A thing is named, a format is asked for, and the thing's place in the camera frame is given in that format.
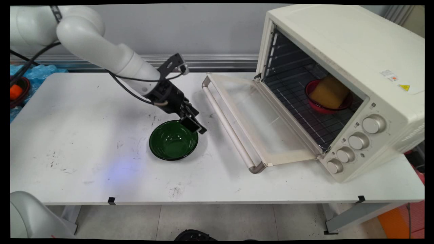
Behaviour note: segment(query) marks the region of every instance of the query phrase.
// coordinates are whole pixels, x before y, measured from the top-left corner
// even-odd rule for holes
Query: tiled floor
[[[325,220],[319,204],[82,206],[76,236],[171,241],[196,229],[219,241],[386,238],[377,218],[339,235],[324,235]]]

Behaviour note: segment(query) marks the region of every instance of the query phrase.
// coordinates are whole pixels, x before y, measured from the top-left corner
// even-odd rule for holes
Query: table leg
[[[361,224],[403,204],[404,203],[358,203],[342,213],[337,211],[336,204],[327,204],[327,206],[323,204],[324,213],[327,218],[325,225],[327,226],[329,234],[336,234],[344,228]]]
[[[77,225],[76,221],[79,216],[81,205],[68,205],[63,209],[61,216],[62,221],[66,224],[69,230],[76,234]]]

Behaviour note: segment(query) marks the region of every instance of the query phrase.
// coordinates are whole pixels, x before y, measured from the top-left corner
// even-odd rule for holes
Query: green bowl
[[[173,161],[187,157],[197,146],[199,137],[178,120],[162,123],[152,132],[149,148],[158,158]]]

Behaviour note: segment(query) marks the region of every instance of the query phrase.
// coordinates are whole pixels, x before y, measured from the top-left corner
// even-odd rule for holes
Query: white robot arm
[[[125,44],[114,45],[106,40],[104,32],[101,16],[86,6],[10,7],[11,45],[47,46],[59,40],[72,54],[123,77],[137,93],[166,113],[177,113],[189,130],[203,134],[206,129],[194,118],[199,112],[176,86],[164,80],[175,67],[184,75],[188,73],[182,57],[175,54],[159,72]]]

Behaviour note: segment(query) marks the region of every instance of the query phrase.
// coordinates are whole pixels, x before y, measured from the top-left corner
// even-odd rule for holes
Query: wall
[[[416,5],[402,27],[425,38],[425,6]]]
[[[268,10],[283,3],[160,3],[89,5],[101,14],[105,37],[139,55],[257,54]],[[362,5],[383,16],[385,5]],[[41,47],[12,47],[31,55]],[[45,55],[70,54],[62,46]]]

